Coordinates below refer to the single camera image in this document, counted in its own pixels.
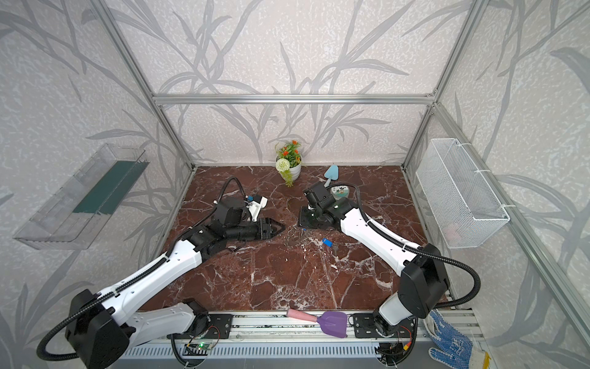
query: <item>red marble surface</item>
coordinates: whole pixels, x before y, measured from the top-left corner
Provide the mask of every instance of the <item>red marble surface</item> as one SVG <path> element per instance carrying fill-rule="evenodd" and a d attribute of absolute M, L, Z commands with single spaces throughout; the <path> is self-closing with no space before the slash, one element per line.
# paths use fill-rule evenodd
<path fill-rule="evenodd" d="M 228 243 L 228 249 L 179 277 L 148 301 L 143 310 L 171 306 L 190 297 L 210 311 L 379 306 L 399 285 L 399 277 L 379 256 L 337 231 L 303 231 L 296 226 L 299 208 L 307 205 L 303 190 L 324 180 L 326 169 L 326 166 L 304 167 L 299 179 L 289 188 L 272 166 L 199 168 L 168 242 L 211 209 L 230 175 L 240 179 L 247 194 L 267 197 L 268 204 L 261 216 L 271 217 L 287 229 L 269 241 Z M 363 208 L 369 216 L 402 237 L 425 243 L 400 167 L 340 166 L 339 169 L 339 181 L 360 185 Z M 237 192 L 237 186 L 232 183 L 226 194 Z M 333 242 L 332 248 L 322 244 L 324 237 Z M 242 248 L 233 252 L 230 248 L 235 246 Z"/>

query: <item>yellow tag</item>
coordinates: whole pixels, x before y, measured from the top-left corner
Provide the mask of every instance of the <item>yellow tag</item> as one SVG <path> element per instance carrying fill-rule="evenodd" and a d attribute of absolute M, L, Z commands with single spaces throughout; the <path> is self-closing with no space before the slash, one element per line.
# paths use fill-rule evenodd
<path fill-rule="evenodd" d="M 490 356 L 488 355 L 487 351 L 484 351 L 486 353 L 486 357 L 484 357 L 483 359 L 483 369 L 488 369 L 488 367 L 490 366 Z"/>

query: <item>purple shovel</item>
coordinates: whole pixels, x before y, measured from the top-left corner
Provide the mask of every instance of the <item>purple shovel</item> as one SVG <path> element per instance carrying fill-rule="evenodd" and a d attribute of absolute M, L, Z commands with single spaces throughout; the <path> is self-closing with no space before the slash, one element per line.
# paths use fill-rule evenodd
<path fill-rule="evenodd" d="M 338 338 L 346 338 L 348 316 L 342 311 L 326 311 L 318 318 L 315 315 L 303 311 L 289 309 L 287 310 L 287 316 L 302 321 L 317 322 L 320 324 L 320 328 L 325 334 Z"/>

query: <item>pink handle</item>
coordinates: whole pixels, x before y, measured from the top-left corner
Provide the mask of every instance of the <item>pink handle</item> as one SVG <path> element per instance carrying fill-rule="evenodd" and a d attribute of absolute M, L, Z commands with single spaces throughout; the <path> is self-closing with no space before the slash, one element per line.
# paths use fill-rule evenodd
<path fill-rule="evenodd" d="M 302 321 L 308 321 L 308 322 L 314 322 L 314 323 L 317 322 L 317 316 L 308 314 L 303 311 L 295 310 L 295 309 L 288 309 L 287 316 L 289 318 L 300 319 Z"/>

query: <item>toy shovel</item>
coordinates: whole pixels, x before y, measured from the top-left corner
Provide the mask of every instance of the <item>toy shovel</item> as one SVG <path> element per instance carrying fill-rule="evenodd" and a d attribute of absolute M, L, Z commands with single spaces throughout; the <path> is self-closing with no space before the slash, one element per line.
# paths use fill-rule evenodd
<path fill-rule="evenodd" d="M 328 187 L 330 185 L 330 181 L 335 181 L 338 179 L 338 166 L 331 165 L 330 168 L 324 173 L 324 177 L 328 180 L 324 183 L 324 187 Z"/>
<path fill-rule="evenodd" d="M 326 311 L 322 316 L 317 317 L 303 311 L 289 309 L 287 310 L 289 318 L 301 319 L 302 321 L 317 322 L 325 334 L 346 338 L 346 327 L 348 326 L 348 316 L 341 311 Z"/>

